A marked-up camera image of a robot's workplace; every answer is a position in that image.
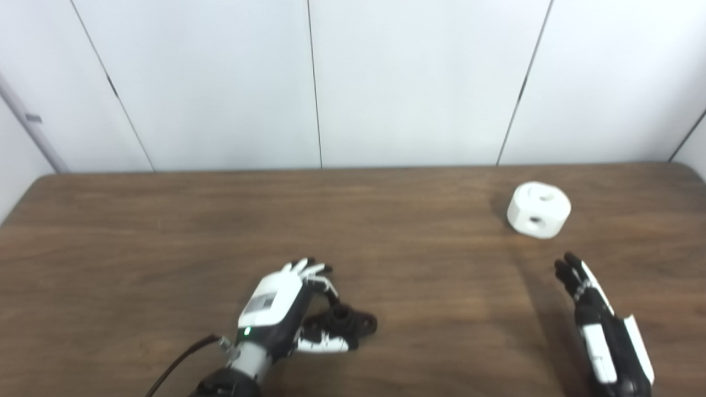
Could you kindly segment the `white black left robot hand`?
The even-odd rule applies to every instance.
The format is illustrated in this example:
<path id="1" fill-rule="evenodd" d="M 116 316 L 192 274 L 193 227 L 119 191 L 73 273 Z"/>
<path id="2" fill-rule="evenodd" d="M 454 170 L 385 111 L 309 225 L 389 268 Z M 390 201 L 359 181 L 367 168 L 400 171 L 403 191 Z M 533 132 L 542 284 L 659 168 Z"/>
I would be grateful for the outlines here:
<path id="1" fill-rule="evenodd" d="M 356 349 L 350 337 L 333 331 L 313 331 L 303 326 L 314 296 L 330 306 L 340 303 L 337 289 L 326 276 L 328 264 L 303 258 L 286 263 L 263 277 L 237 321 L 237 337 L 227 368 L 260 383 L 278 360 L 294 352 L 342 353 Z"/>

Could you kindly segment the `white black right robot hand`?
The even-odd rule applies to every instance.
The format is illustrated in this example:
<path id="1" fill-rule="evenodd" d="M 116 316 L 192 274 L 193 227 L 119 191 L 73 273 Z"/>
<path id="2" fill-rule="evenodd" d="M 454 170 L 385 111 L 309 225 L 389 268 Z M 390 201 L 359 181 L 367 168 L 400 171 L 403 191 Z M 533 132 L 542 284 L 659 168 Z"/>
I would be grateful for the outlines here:
<path id="1" fill-rule="evenodd" d="M 619 317 L 585 261 L 566 252 L 555 276 L 575 305 L 593 396 L 652 396 L 655 370 L 633 315 Z"/>

